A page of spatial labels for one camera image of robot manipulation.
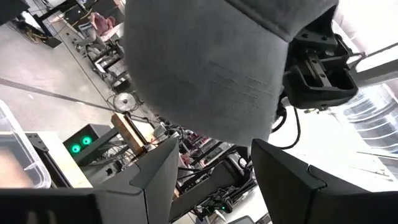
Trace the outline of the clear plastic container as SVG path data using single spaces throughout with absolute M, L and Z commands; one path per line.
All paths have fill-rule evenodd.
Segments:
M 0 100 L 0 189 L 48 189 L 51 177 L 13 113 Z

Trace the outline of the black aluminium frame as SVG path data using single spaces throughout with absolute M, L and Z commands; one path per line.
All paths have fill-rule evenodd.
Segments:
M 41 161 L 50 174 L 51 188 L 72 188 L 66 176 L 59 168 L 57 163 L 52 159 L 49 148 L 44 144 L 44 141 L 39 137 L 38 133 L 27 133 L 28 140 L 33 145 L 36 153 L 39 155 Z

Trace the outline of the person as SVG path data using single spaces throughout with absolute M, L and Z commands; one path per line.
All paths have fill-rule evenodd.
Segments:
M 100 37 L 108 35 L 116 26 L 116 20 L 113 16 L 104 17 L 98 12 L 92 12 L 89 19 L 94 30 Z

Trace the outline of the wooden plank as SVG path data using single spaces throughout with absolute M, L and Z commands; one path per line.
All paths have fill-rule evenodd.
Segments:
M 111 122 L 134 154 L 142 154 L 146 151 L 144 149 L 146 140 L 135 127 L 135 125 L 131 123 L 123 114 L 113 114 L 111 117 Z

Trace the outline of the light grey denim cap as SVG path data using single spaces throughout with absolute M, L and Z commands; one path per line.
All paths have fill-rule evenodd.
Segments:
M 289 43 L 339 0 L 127 0 L 125 63 L 172 123 L 239 146 L 268 140 Z

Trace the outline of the round silver disc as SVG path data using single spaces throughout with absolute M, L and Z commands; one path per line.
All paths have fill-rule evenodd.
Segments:
M 118 112 L 134 111 L 138 104 L 132 93 L 119 93 L 113 98 L 113 106 Z

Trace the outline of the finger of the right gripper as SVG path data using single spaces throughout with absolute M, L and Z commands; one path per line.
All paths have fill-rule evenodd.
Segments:
M 336 6 L 331 7 L 319 18 L 304 27 L 293 39 L 293 47 L 326 50 L 334 49 L 338 45 L 332 29 L 332 20 Z
M 308 69 L 294 66 L 283 77 L 284 92 L 290 104 L 299 109 L 339 106 L 358 92 L 350 71 L 332 70 L 326 75 L 329 86 L 320 86 Z

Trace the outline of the black box with green lights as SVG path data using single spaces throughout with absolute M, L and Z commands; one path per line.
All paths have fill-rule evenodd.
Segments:
M 72 157 L 84 151 L 111 129 L 108 125 L 87 124 L 63 142 Z

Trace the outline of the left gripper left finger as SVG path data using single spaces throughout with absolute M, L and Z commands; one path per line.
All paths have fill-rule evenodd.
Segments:
M 169 224 L 178 141 L 93 188 L 0 190 L 0 224 Z

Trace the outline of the grey office chair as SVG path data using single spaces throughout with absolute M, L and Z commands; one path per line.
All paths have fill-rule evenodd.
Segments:
M 97 30 L 91 22 L 79 25 L 78 29 L 82 34 L 85 34 L 85 38 L 74 43 L 77 52 L 80 52 L 86 47 L 98 50 L 104 50 L 106 48 L 106 44 L 102 40 L 101 36 L 97 34 Z

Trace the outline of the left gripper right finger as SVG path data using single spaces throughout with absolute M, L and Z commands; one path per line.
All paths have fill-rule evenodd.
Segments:
M 261 139 L 251 159 L 273 224 L 398 224 L 398 191 L 370 192 Z

